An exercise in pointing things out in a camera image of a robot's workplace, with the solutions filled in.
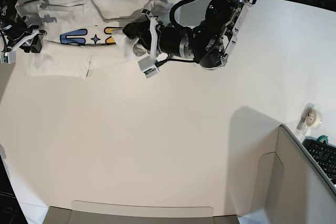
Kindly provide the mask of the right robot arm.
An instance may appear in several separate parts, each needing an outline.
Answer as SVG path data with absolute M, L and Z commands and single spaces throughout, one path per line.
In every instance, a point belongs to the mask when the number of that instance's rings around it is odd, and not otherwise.
M 16 61 L 16 51 L 40 53 L 42 38 L 47 35 L 38 25 L 28 26 L 16 9 L 18 0 L 1 0 L 1 63 Z

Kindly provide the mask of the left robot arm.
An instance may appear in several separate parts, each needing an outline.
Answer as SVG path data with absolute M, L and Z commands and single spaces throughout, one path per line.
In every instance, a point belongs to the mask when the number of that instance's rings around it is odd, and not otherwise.
M 248 9 L 256 3 L 256 0 L 211 0 L 205 18 L 198 26 L 190 28 L 179 24 L 176 11 L 194 1 L 197 0 L 181 0 L 173 5 L 168 24 L 144 9 L 144 20 L 123 28 L 129 39 L 138 42 L 149 53 L 138 62 L 147 78 L 158 74 L 168 62 L 193 63 L 206 70 L 225 66 Z

